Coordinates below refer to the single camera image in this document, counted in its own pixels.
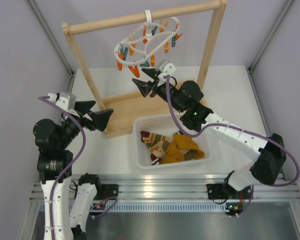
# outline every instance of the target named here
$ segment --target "white plastic basket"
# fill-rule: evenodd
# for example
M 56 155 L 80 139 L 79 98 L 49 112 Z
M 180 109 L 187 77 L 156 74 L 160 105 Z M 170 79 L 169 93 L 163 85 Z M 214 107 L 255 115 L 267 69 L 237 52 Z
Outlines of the white plastic basket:
M 195 131 L 188 130 L 182 123 L 182 127 L 187 130 L 188 133 L 194 134 Z M 167 137 L 173 136 L 177 133 L 178 127 L 175 125 L 174 120 L 170 114 L 144 116 L 139 117 L 133 122 L 133 141 L 134 141 L 134 153 L 137 159 L 137 163 L 141 169 L 158 169 L 174 166 L 182 166 L 188 164 L 199 164 L 210 161 L 213 157 L 213 149 L 205 134 L 201 134 L 199 137 L 193 138 L 193 141 L 198 144 L 199 148 L 204 151 L 204 158 L 198 160 L 189 160 L 169 164 L 151 165 L 150 151 L 146 145 L 141 141 L 140 131 L 147 131 L 150 133 L 160 134 Z

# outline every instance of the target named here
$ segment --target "wooden frame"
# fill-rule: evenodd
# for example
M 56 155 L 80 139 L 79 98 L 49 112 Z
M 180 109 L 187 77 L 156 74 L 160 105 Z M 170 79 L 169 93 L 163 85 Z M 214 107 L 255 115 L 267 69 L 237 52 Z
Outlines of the wooden frame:
M 153 20 L 164 19 L 174 16 L 193 14 L 213 10 L 208 36 L 205 42 L 197 84 L 203 88 L 210 65 L 211 57 L 217 41 L 220 25 L 223 19 L 227 0 L 212 0 L 201 3 L 177 6 L 151 11 Z M 133 121 L 138 117 L 168 113 L 168 106 L 162 100 L 143 98 L 139 92 L 126 93 L 102 99 L 97 86 L 91 76 L 88 65 L 75 39 L 75 35 L 110 29 L 130 24 L 146 22 L 145 12 L 109 18 L 100 21 L 87 22 L 77 25 L 62 24 L 64 35 L 76 57 L 84 78 L 101 110 L 113 108 L 114 113 L 110 118 L 105 135 L 115 137 L 131 133 Z

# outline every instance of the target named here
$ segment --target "wooden rod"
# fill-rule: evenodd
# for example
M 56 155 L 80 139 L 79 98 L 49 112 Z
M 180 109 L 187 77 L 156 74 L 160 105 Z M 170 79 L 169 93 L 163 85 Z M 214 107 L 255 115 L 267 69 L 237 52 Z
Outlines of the wooden rod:
M 220 25 L 226 9 L 227 0 L 220 0 L 220 3 L 220 7 L 213 10 L 208 36 L 205 41 L 199 75 L 196 81 L 200 89 L 204 87 L 208 68 L 216 45 Z
M 176 6 L 171 8 L 164 8 L 160 10 L 151 11 L 151 18 L 153 20 L 164 19 L 169 17 L 175 17 L 186 14 L 193 14 L 208 10 L 218 9 L 221 5 L 220 0 L 205 1 L 201 3 L 189 4 L 184 6 Z M 86 22 L 77 25 L 68 26 L 70 35 L 89 33 L 102 29 L 110 29 L 130 24 L 137 24 L 147 21 L 146 14 L 144 12 L 109 18 L 100 21 Z
M 88 65 L 84 59 L 84 56 L 79 48 L 79 45 L 75 39 L 75 36 L 69 34 L 68 27 L 69 27 L 69 25 L 67 22 L 62 24 L 62 29 L 63 29 L 63 33 L 65 35 L 65 38 L 68 41 L 68 43 L 72 49 L 72 52 L 80 65 L 81 71 L 84 75 L 84 78 L 85 78 L 87 84 L 89 85 L 89 88 L 94 96 L 96 103 L 98 104 L 100 110 L 105 110 L 106 107 L 102 101 L 102 98 L 99 94 L 97 86 L 95 85 L 95 82 L 91 76 L 91 73 L 90 73 Z

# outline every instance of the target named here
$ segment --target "gray wall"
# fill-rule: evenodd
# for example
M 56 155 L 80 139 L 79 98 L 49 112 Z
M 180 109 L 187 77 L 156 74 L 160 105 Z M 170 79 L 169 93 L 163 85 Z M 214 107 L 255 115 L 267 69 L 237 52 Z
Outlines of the gray wall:
M 32 128 L 58 113 L 38 100 L 69 75 L 24 0 L 0 0 L 0 240 L 18 238 L 35 181 Z
M 253 75 L 271 130 L 283 136 L 300 165 L 300 0 L 295 1 Z M 291 162 L 287 165 L 292 178 L 294 167 Z
M 61 23 L 71 25 L 98 21 L 203 0 L 37 0 L 37 4 L 73 69 L 79 68 L 61 31 Z M 246 65 L 252 63 L 271 23 L 285 0 L 228 0 L 212 65 Z M 180 16 L 183 36 L 165 57 L 176 66 L 199 66 L 208 34 L 212 11 Z M 77 36 L 90 68 L 116 66 L 113 54 L 116 44 L 140 24 L 122 26 Z

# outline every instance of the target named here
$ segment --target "wooden board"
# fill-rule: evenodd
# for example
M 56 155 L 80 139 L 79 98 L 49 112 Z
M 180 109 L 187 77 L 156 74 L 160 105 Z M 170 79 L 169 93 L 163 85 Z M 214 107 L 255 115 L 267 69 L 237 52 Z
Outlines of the wooden board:
M 132 133 L 134 120 L 139 117 L 169 113 L 168 104 L 159 96 L 144 98 L 139 91 L 103 98 L 103 104 L 106 109 L 114 110 L 104 131 L 107 138 Z

